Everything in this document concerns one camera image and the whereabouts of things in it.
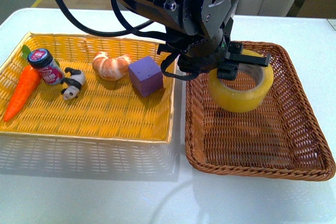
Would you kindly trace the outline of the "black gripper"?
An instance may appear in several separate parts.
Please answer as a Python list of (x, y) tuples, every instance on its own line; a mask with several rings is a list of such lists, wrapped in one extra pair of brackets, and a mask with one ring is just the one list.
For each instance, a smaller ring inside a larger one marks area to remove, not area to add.
[(175, 60), (177, 60), (180, 71), (187, 75), (199, 75), (217, 69), (217, 78), (221, 80), (235, 80), (239, 63), (260, 67), (269, 66), (271, 54), (265, 57), (244, 55), (241, 54), (241, 44), (230, 45), (232, 26), (233, 19), (230, 18), (227, 23), (222, 23), (211, 39), (195, 36), (179, 43), (160, 44), (157, 50), (158, 55), (162, 52), (170, 53), (161, 62), (163, 74), (172, 74), (167, 71), (167, 68)]

